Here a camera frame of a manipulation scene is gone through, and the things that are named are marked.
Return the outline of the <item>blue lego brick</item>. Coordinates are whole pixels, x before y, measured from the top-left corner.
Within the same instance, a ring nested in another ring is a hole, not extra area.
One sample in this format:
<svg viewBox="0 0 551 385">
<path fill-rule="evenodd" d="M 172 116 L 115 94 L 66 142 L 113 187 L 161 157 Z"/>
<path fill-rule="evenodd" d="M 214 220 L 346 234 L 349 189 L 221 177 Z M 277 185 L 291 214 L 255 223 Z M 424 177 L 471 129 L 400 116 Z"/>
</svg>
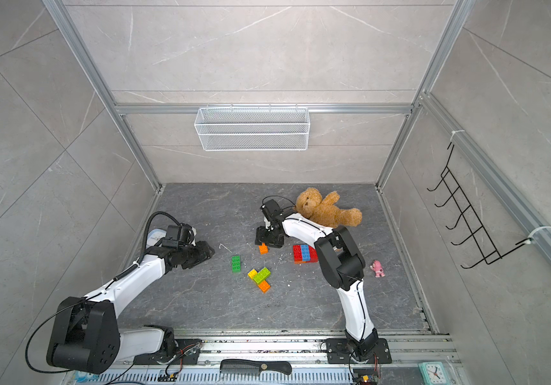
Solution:
<svg viewBox="0 0 551 385">
<path fill-rule="evenodd" d="M 303 262 L 311 261 L 312 255 L 308 245 L 301 245 L 300 252 L 301 252 L 301 257 Z"/>
</svg>

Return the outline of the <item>lime green lego brick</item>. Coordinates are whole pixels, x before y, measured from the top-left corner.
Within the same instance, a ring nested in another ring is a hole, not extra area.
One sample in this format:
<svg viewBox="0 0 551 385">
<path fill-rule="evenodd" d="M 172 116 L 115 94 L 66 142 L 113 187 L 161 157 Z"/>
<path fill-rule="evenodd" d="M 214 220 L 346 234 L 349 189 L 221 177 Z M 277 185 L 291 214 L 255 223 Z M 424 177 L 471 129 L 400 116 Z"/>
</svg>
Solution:
<svg viewBox="0 0 551 385">
<path fill-rule="evenodd" d="M 257 285 L 260 285 L 263 281 L 267 280 L 271 275 L 271 272 L 269 271 L 269 269 L 267 269 L 267 267 L 265 268 L 262 268 L 259 272 L 257 272 L 253 277 L 253 281 L 257 284 Z"/>
</svg>

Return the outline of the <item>red small lego brick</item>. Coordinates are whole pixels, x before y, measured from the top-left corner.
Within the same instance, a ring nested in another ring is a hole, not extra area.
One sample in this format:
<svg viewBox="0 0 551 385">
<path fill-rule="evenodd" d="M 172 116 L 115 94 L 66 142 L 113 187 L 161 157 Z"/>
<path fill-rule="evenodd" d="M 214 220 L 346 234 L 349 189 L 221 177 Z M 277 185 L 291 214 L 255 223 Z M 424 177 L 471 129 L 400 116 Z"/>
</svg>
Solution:
<svg viewBox="0 0 551 385">
<path fill-rule="evenodd" d="M 309 246 L 309 253 L 310 253 L 310 263 L 316 263 L 319 261 L 316 250 L 311 246 Z"/>
</svg>

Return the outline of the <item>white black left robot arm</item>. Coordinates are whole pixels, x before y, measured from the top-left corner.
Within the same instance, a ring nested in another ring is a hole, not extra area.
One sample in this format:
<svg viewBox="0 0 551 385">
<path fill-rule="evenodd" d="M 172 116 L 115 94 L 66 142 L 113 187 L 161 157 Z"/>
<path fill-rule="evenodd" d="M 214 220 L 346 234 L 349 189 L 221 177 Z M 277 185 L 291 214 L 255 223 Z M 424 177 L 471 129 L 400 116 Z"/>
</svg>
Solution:
<svg viewBox="0 0 551 385">
<path fill-rule="evenodd" d="M 187 224 L 154 229 L 142 255 L 101 288 L 66 298 L 54 318 L 46 362 L 51 367 L 101 374 L 118 360 L 145 356 L 171 361 L 179 350 L 170 327 L 121 330 L 118 318 L 137 296 L 174 268 L 191 269 L 214 256 Z"/>
</svg>

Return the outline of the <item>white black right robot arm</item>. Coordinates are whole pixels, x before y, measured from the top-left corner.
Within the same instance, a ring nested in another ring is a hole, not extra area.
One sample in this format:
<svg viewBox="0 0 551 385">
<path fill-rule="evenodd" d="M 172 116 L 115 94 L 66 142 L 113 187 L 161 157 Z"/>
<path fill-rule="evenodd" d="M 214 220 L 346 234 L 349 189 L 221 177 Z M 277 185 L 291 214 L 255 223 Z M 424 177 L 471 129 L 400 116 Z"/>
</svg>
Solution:
<svg viewBox="0 0 551 385">
<path fill-rule="evenodd" d="M 321 226 L 272 199 L 260 209 L 264 224 L 256 230 L 255 243 L 281 248 L 285 239 L 292 237 L 313 247 L 324 278 L 340 298 L 349 345 L 358 356 L 371 351 L 379 336 L 365 300 L 365 260 L 350 231 L 344 226 Z"/>
</svg>

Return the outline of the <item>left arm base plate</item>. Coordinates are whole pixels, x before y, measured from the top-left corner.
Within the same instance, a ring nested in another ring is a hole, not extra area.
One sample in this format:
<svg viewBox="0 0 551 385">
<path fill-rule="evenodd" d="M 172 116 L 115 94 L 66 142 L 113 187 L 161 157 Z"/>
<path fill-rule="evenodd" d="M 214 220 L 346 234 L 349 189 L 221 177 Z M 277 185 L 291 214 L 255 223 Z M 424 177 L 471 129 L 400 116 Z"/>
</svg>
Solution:
<svg viewBox="0 0 551 385">
<path fill-rule="evenodd" d="M 159 351 L 150 354 L 137 355 L 133 363 L 137 365 L 195 365 L 202 349 L 202 341 L 197 338 L 176 339 L 174 342 L 164 342 Z"/>
</svg>

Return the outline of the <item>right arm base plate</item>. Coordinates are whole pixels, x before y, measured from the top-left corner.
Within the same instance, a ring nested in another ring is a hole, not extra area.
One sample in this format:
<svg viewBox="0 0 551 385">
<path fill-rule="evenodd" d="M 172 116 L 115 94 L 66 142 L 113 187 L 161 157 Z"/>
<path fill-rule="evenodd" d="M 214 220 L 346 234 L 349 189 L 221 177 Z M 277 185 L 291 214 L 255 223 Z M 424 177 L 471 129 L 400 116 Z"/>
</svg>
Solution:
<svg viewBox="0 0 551 385">
<path fill-rule="evenodd" d="M 392 356 L 388 342 L 384 338 L 375 341 L 355 343 L 352 339 L 328 338 L 323 349 L 330 364 L 391 364 Z"/>
</svg>

